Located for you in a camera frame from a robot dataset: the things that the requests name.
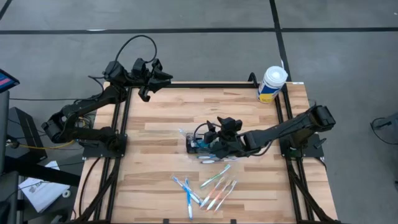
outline yellow cable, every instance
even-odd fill
[[[69,146],[71,144],[73,144],[75,142],[75,140],[72,140],[66,144],[63,144],[61,146],[54,146],[54,147],[35,147],[35,146],[28,146],[25,144],[19,144],[20,147],[26,147],[26,148],[31,148],[31,149],[59,149],[61,147],[65,147],[65,146]]]

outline monitor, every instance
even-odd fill
[[[0,69],[0,93],[19,84],[18,79],[12,77],[10,74]]]

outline white lid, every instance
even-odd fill
[[[272,86],[282,86],[287,79],[287,72],[279,66],[271,66],[264,75],[265,81]]]

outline green toothbrush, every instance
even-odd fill
[[[206,180],[206,182],[204,182],[204,183],[200,186],[200,188],[202,189],[202,188],[206,187],[208,184],[210,184],[211,181],[213,181],[213,180],[217,179],[217,177],[220,177],[221,175],[223,175],[230,167],[231,167],[231,165],[227,164],[227,165],[225,166],[225,168],[224,168],[223,171],[221,171],[219,174],[215,175],[214,177],[212,177],[212,178]]]

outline toothbrush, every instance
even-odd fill
[[[197,204],[201,205],[201,198],[200,198],[193,190],[191,190],[191,188],[189,188],[189,187],[183,185],[176,177],[172,177],[172,178],[173,178],[173,180],[174,180],[176,183],[178,183],[178,184],[182,187],[182,189],[184,189],[184,187],[186,187],[187,190],[188,190],[189,193],[190,193],[191,198],[192,198]]]
[[[221,171],[219,174],[216,174],[216,175],[213,176],[212,178],[206,180],[206,182],[204,182],[204,183],[200,186],[200,188],[202,189],[202,188],[206,187],[208,184],[210,184],[211,181],[213,181],[213,180],[217,179],[217,177],[223,175],[229,168],[231,168],[231,165],[227,164],[227,165],[225,166],[225,168],[224,168],[223,171]]]
[[[227,196],[232,192],[232,190],[234,189],[236,183],[238,183],[238,181],[234,180],[231,184],[231,190],[229,190],[229,192],[225,195],[225,197],[219,202],[219,204],[217,205],[216,209],[214,211],[217,211],[218,208],[221,206],[221,204],[224,202],[224,200],[227,198]]]
[[[216,157],[215,155],[210,154],[208,156],[197,156],[197,159],[212,159],[215,157]]]
[[[221,177],[221,179],[218,181],[218,183],[216,184],[216,186],[213,188],[213,190],[211,190],[211,192],[207,195],[207,197],[203,200],[203,202],[200,205],[200,208],[202,208],[207,201],[209,201],[211,195],[216,191],[217,187],[224,181],[225,177]]]
[[[185,185],[189,187],[189,180],[188,177],[185,178]],[[188,214],[189,214],[189,220],[193,220],[193,213],[192,213],[192,205],[191,205],[191,196],[189,190],[184,187],[184,190],[187,192],[187,202],[188,202]]]
[[[219,159],[219,160],[210,159],[210,160],[201,161],[200,163],[201,164],[212,164],[215,162],[233,162],[236,160],[238,160],[238,158],[236,158],[236,157],[235,158],[227,158],[227,159]]]
[[[224,190],[231,184],[231,180],[227,181],[227,183],[225,183],[224,188],[218,193],[218,195],[211,201],[211,203],[209,204],[209,206],[207,206],[206,211],[208,211],[209,209],[212,208],[212,206],[216,203],[217,199],[221,196],[221,194],[224,192]]]

